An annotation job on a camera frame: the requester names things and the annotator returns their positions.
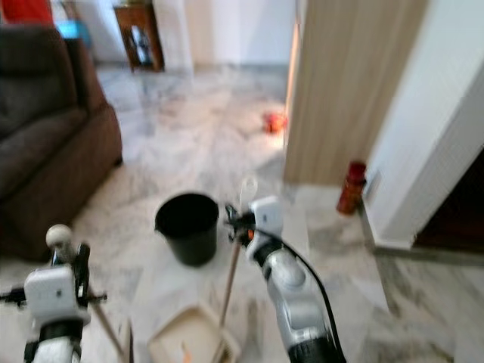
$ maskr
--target sofa cushion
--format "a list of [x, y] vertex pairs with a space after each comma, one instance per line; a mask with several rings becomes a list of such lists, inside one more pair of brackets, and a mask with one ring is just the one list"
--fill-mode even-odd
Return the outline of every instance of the sofa cushion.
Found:
[[71, 108], [38, 119], [0, 141], [0, 200], [47, 163], [85, 122], [86, 112]]
[[0, 26], [0, 139], [77, 105], [67, 46], [54, 27]]

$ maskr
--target white knob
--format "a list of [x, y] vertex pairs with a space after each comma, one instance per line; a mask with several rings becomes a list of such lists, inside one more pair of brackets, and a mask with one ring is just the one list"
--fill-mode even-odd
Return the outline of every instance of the white knob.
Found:
[[45, 242], [49, 248], [63, 247], [70, 244], [73, 233], [66, 225], [53, 225], [45, 235]]

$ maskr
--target black bucket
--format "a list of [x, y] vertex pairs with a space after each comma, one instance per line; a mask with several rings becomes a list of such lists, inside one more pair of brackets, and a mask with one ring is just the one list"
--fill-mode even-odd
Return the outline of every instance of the black bucket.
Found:
[[164, 203], [155, 218], [155, 230], [165, 236], [178, 261], [200, 266], [217, 249], [219, 207], [202, 194], [181, 194]]

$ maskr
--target black cable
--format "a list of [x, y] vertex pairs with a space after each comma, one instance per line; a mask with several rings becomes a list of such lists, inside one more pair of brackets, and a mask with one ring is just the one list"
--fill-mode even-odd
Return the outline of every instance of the black cable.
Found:
[[336, 322], [333, 316], [333, 310], [331, 310], [330, 300], [327, 296], [326, 289], [324, 289], [323, 283], [321, 282], [321, 280], [319, 279], [319, 276], [316, 274], [315, 270], [311, 267], [311, 265], [303, 257], [301, 257], [301, 255], [298, 254], [298, 252], [296, 252], [290, 245], [286, 244], [282, 240], [282, 238], [280, 238], [275, 234], [259, 229], [255, 225], [248, 225], [240, 222], [229, 222], [228, 224], [237, 226], [237, 227], [251, 229], [253, 231], [258, 231], [260, 234], [264, 234], [265, 236], [276, 240], [277, 242], [281, 243], [282, 246], [284, 246], [284, 248], [286, 248], [295, 258], [299, 259], [303, 263], [303, 265], [309, 270], [309, 272], [311, 272], [311, 275], [313, 275], [313, 277], [315, 278], [316, 284], [318, 284], [319, 290], [323, 295], [324, 304], [326, 305], [326, 309], [327, 309], [327, 316], [330, 320], [331, 332], [333, 333], [332, 335], [333, 335], [334, 345], [336, 346], [338, 354], [340, 355], [341, 363], [346, 363], [346, 359], [343, 354], [343, 348], [341, 347], [340, 337], [338, 336], [338, 330], [336, 328]]

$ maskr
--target red object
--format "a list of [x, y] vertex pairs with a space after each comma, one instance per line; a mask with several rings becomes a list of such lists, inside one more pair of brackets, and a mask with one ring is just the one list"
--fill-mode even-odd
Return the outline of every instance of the red object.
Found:
[[9, 23], [42, 23], [53, 25], [49, 0], [0, 0], [3, 15]]
[[358, 208], [361, 193], [366, 184], [365, 171], [366, 165], [361, 161], [353, 161], [349, 164], [348, 175], [336, 207], [338, 212], [350, 216]]
[[287, 116], [283, 113], [267, 112], [262, 118], [264, 119], [264, 131], [267, 133], [280, 132], [287, 125]]

